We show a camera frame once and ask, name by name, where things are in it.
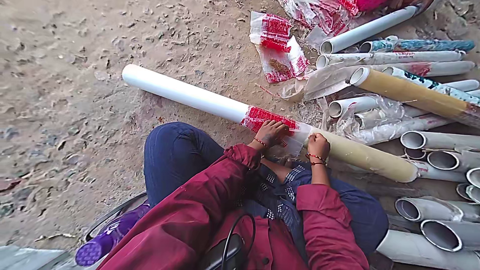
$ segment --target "hand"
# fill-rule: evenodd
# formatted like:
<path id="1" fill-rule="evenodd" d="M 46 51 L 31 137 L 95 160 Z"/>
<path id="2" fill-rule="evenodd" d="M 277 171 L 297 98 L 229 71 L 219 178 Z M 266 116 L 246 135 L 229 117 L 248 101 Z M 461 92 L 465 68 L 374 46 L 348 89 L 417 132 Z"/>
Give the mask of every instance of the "hand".
<path id="1" fill-rule="evenodd" d="M 328 154 L 330 153 L 330 143 L 325 139 L 325 137 L 320 133 L 314 133 L 308 137 L 308 147 L 307 150 L 310 154 L 321 157 L 324 161 L 327 159 Z"/>
<path id="2" fill-rule="evenodd" d="M 260 130 L 257 132 L 255 138 L 262 141 L 266 147 L 258 142 L 257 140 L 253 140 L 248 146 L 262 151 L 268 147 L 272 147 L 280 143 L 285 135 L 288 133 L 288 126 L 282 122 L 277 122 L 275 120 L 267 120 L 265 121 Z"/>

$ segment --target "dirt ground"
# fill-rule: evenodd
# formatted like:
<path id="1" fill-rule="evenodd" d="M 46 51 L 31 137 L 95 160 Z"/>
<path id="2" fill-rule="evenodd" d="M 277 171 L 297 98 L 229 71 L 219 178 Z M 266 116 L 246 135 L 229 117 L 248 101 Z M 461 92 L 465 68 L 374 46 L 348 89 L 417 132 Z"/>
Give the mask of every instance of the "dirt ground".
<path id="1" fill-rule="evenodd" d="M 21 179 L 0 193 L 0 245 L 79 247 L 96 218 L 144 190 L 144 140 L 162 123 L 187 122 L 224 147 L 252 139 L 251 131 L 233 122 L 127 86 L 121 71 L 128 63 L 315 122 L 314 106 L 301 114 L 303 105 L 255 86 L 268 83 L 248 37 L 251 10 L 287 17 L 274 0 L 0 0 L 0 179 Z M 478 44 L 479 14 L 475 0 L 451 0 L 388 34 Z M 301 29 L 293 33 L 299 37 Z M 466 59 L 478 63 L 478 50 Z M 314 63 L 314 54 L 305 52 Z M 442 80 L 479 74 L 476 68 Z M 400 154 L 397 146 L 380 147 Z M 363 188 L 389 181 L 337 174 Z M 454 183 L 437 183 L 411 186 L 458 199 Z M 392 197 L 380 199 L 392 210 Z M 57 233 L 76 238 L 34 242 Z"/>

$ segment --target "person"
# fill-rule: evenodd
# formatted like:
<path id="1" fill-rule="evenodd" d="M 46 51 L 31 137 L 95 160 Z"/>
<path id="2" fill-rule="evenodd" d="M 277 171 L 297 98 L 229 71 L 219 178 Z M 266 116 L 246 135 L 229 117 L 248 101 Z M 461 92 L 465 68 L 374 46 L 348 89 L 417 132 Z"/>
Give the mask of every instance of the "person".
<path id="1" fill-rule="evenodd" d="M 367 270 L 366 254 L 388 230 L 385 212 L 367 193 L 329 176 L 330 144 L 321 134 L 308 138 L 310 163 L 291 169 L 264 158 L 287 133 L 282 122 L 265 121 L 251 143 L 223 149 L 186 123 L 153 129 L 144 149 L 151 210 L 98 269 L 201 269 L 240 218 L 233 232 L 251 246 L 244 269 Z M 254 223 L 241 218 L 245 212 Z"/>

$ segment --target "brown cardboard tube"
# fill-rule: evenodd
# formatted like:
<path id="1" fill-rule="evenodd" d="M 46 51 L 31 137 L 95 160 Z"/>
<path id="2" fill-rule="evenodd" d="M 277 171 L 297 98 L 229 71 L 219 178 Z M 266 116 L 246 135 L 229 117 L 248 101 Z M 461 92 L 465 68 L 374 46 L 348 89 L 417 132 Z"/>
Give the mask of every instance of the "brown cardboard tube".
<path id="1" fill-rule="evenodd" d="M 359 68 L 350 83 L 457 122 L 480 128 L 480 107 L 385 73 Z"/>

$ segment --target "woman's right hand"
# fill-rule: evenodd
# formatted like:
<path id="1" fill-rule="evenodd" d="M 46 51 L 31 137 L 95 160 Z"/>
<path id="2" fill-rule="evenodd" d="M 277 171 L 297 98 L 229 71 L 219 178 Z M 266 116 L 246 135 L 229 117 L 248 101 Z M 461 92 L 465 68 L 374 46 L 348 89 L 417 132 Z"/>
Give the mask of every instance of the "woman's right hand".
<path id="1" fill-rule="evenodd" d="M 307 150 L 310 154 L 321 157 L 326 160 L 330 153 L 330 143 L 320 133 L 313 133 L 308 137 Z"/>

